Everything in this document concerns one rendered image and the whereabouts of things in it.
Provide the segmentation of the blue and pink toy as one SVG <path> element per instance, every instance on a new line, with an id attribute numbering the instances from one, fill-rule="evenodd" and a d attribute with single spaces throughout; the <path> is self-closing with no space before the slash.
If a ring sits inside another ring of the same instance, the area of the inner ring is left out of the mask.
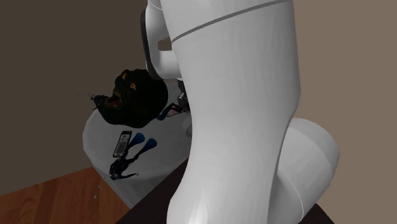
<path id="1" fill-rule="evenodd" d="M 183 111 L 183 108 L 181 108 L 179 105 L 175 103 L 170 103 L 167 107 L 164 108 L 164 110 L 157 116 L 157 120 L 164 120 L 167 117 L 172 117 L 175 115 L 180 114 Z"/>

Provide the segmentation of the white round table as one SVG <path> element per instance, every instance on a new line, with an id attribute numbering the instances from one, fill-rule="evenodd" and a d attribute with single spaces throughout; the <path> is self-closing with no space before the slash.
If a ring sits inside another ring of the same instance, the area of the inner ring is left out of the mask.
<path id="1" fill-rule="evenodd" d="M 192 138 L 186 130 L 190 124 L 191 116 L 185 112 L 133 129 L 111 125 L 95 110 L 83 131 L 83 149 L 95 170 L 132 208 L 188 158 Z M 123 131 L 131 131 L 132 137 L 144 141 L 129 148 L 123 178 L 113 180 L 110 168 L 117 160 L 113 153 Z"/>

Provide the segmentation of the diver figure with blue fins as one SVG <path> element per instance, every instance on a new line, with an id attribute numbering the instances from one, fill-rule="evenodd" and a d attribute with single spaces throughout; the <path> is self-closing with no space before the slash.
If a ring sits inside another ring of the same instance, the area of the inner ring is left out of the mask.
<path id="1" fill-rule="evenodd" d="M 141 154 L 157 146 L 157 141 L 153 138 L 149 138 L 146 141 L 145 145 L 139 150 L 139 152 L 134 157 L 127 158 L 129 149 L 137 144 L 143 143 L 144 141 L 145 141 L 145 136 L 140 132 L 138 132 L 134 137 L 131 137 L 124 156 L 116 158 L 116 160 L 110 165 L 109 174 L 112 180 L 125 179 L 131 176 L 138 175 L 138 173 L 133 173 L 123 176 L 122 172 L 124 172 L 129 167 L 130 164 L 135 162 Z"/>

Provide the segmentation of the black cordless phone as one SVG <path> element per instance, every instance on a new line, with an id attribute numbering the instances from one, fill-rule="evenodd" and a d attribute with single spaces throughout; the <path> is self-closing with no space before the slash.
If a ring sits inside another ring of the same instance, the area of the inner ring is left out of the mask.
<path id="1" fill-rule="evenodd" d="M 132 131 L 130 130 L 122 131 L 118 139 L 118 142 L 116 144 L 115 150 L 113 152 L 113 158 L 124 156 L 131 137 L 132 137 Z"/>

